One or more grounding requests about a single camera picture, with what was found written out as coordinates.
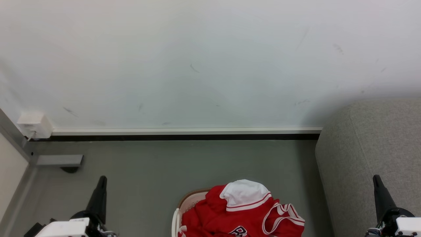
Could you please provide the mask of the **white and black baseboard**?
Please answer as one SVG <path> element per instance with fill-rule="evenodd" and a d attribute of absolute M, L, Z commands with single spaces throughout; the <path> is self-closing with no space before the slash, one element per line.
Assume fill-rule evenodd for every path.
<path fill-rule="evenodd" d="M 322 127 L 54 129 L 50 141 L 317 140 Z"/>

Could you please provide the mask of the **white wall power adapter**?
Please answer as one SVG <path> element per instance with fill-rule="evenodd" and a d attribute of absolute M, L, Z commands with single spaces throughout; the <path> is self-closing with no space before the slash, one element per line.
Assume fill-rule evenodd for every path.
<path fill-rule="evenodd" d="M 41 112 L 23 113 L 17 120 L 17 126 L 27 138 L 47 139 L 53 132 L 53 126 Z"/>

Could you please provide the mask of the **beige door panel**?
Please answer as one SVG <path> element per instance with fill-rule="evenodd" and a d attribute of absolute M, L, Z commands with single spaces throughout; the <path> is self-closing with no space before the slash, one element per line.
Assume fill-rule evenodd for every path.
<path fill-rule="evenodd" d="M 0 134 L 0 222 L 4 219 L 27 166 L 27 160 Z"/>

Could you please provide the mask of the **grey metal door frame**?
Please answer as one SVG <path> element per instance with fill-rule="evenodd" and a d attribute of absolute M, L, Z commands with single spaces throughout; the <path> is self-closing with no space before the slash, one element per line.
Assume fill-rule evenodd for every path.
<path fill-rule="evenodd" d="M 28 192 L 31 189 L 37 170 L 31 165 L 31 149 L 30 146 L 27 145 L 28 142 L 25 136 L 22 135 L 15 124 L 1 109 L 0 134 L 6 137 L 28 162 L 27 169 L 12 197 L 12 201 L 7 208 L 4 219 L 0 222 L 0 237 L 9 237 L 19 212 L 22 209 L 23 203 L 27 198 Z"/>

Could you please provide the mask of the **red jersey with white sleeves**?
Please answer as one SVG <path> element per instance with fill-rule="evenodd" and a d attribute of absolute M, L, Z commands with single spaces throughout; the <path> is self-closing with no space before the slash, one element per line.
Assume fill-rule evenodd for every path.
<path fill-rule="evenodd" d="M 182 215 L 177 237 L 268 237 L 265 220 L 278 203 L 264 185 L 247 179 L 215 186 Z"/>

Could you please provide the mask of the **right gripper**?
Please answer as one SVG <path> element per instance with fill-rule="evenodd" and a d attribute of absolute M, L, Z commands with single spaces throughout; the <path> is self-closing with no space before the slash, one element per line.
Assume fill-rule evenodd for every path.
<path fill-rule="evenodd" d="M 397 208 L 380 175 L 373 176 L 378 224 L 369 228 L 366 237 L 421 237 L 421 217 L 404 208 Z"/>

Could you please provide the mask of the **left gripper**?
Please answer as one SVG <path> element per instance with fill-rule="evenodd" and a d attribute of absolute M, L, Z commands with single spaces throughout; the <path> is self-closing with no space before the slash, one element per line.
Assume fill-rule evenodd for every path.
<path fill-rule="evenodd" d="M 65 222 L 50 222 L 35 237 L 110 237 L 105 228 L 107 210 L 107 177 L 101 176 L 86 207 Z"/>

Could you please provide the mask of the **white laundry basket brown rim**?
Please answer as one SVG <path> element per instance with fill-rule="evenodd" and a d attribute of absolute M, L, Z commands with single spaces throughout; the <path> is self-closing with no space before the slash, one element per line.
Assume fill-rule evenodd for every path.
<path fill-rule="evenodd" d="M 193 208 L 199 201 L 206 199 L 206 194 L 210 189 L 195 190 L 187 193 L 179 202 L 174 211 L 171 224 L 171 237 L 178 237 L 178 230 L 182 226 L 182 216 L 189 209 Z"/>

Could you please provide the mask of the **grey metal floor plate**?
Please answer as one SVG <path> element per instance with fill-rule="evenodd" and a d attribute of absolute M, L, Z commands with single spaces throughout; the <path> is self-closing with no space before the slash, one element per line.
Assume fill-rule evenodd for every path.
<path fill-rule="evenodd" d="M 40 155 L 36 166 L 56 166 L 59 168 L 75 168 L 82 165 L 84 156 L 78 155 Z"/>

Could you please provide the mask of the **red tank top white trim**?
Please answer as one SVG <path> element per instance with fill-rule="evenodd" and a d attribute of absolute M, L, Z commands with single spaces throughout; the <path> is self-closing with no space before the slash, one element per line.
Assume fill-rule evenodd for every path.
<path fill-rule="evenodd" d="M 275 202 L 263 218 L 262 231 L 268 237 L 301 237 L 304 225 L 292 204 Z"/>

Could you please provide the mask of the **grey fabric sofa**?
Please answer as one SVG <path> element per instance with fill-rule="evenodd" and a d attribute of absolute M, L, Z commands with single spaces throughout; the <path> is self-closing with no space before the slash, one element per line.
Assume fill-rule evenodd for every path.
<path fill-rule="evenodd" d="M 315 156 L 335 237 L 377 224 L 373 176 L 421 217 L 421 98 L 352 103 L 323 126 Z"/>

